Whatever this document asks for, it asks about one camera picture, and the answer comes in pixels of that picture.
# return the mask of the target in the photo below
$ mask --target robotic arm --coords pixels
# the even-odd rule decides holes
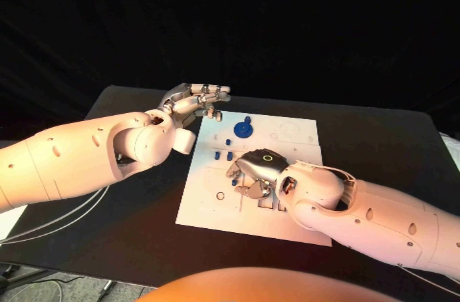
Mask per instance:
[[[223,119],[213,103],[230,87],[181,84],[159,108],[54,127],[0,149],[0,213],[91,193],[164,163],[171,150],[191,153],[197,116]]]
[[[344,173],[342,180],[332,173]],[[374,259],[460,279],[460,217],[404,192],[358,180],[339,169],[289,164],[272,150],[244,154],[228,170],[254,180],[237,192],[253,199],[272,191],[296,223],[328,234]],[[337,210],[342,200],[348,209]]]

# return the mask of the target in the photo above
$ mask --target blue object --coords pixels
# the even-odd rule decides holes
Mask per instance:
[[[233,129],[233,131],[236,132],[236,135],[240,138],[247,138],[252,136],[254,132],[254,129],[252,126],[252,117],[247,116],[247,118],[244,119],[244,122],[240,122],[236,125],[236,128]]]

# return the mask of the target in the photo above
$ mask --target robotic hand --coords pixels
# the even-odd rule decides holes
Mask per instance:
[[[81,196],[191,153],[197,116],[223,119],[213,103],[231,88],[181,84],[158,109],[54,127],[0,149],[0,213],[25,204]]]
[[[256,182],[236,191],[253,199],[266,198],[275,191],[303,228],[324,232],[391,265],[460,279],[460,217],[339,169],[299,160],[290,165],[267,149],[249,152],[233,163],[228,178],[241,173]],[[339,200],[348,209],[337,209]]]

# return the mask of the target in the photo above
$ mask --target blue knob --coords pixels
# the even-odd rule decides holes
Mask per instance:
[[[247,118],[244,119],[244,122],[240,122],[236,125],[236,128],[233,129],[233,131],[236,132],[236,135],[240,138],[247,138],[252,136],[254,132],[254,129],[252,126],[252,117],[247,116]]]

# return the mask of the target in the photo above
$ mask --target table surface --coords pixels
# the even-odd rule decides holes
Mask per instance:
[[[164,90],[112,86],[89,118],[151,110],[164,94]],[[460,174],[429,115],[240,96],[218,108],[316,119],[326,166],[460,215]],[[188,127],[197,134],[201,122]],[[406,301],[453,300],[452,294],[399,267],[337,242],[325,247],[177,225],[191,160],[172,151],[161,166],[110,187],[100,205],[77,224],[48,237],[3,245],[0,261],[153,286],[224,267],[277,267],[350,281]],[[87,198],[29,205],[12,234],[60,217]],[[445,276],[423,274],[459,290]]]

